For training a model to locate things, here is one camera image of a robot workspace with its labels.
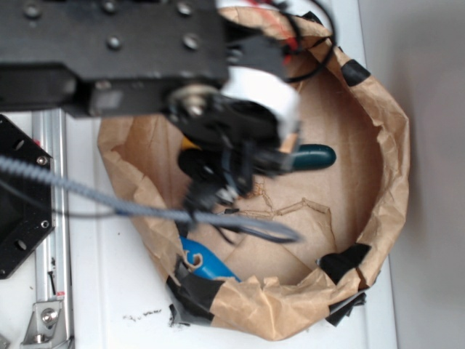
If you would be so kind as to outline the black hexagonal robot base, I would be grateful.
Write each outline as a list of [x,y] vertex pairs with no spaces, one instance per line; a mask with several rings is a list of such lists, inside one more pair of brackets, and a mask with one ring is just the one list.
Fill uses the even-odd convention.
[[[1,155],[50,169],[51,156],[5,115],[1,116]],[[2,173],[1,279],[9,278],[50,234],[52,191],[48,185]]]

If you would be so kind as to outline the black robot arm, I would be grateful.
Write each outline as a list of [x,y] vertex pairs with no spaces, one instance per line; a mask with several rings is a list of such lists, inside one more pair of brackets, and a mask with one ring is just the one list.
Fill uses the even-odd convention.
[[283,45],[214,1],[3,1],[1,109],[75,117],[159,113],[246,193],[292,165]]

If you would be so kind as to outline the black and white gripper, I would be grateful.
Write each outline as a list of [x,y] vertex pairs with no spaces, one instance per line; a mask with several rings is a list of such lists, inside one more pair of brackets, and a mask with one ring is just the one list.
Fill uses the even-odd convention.
[[191,84],[168,98],[169,120],[192,142],[179,168],[190,183],[183,207],[210,212],[252,191],[253,176],[291,168],[299,95],[284,81],[279,43],[267,36],[227,45],[229,79],[221,89]]

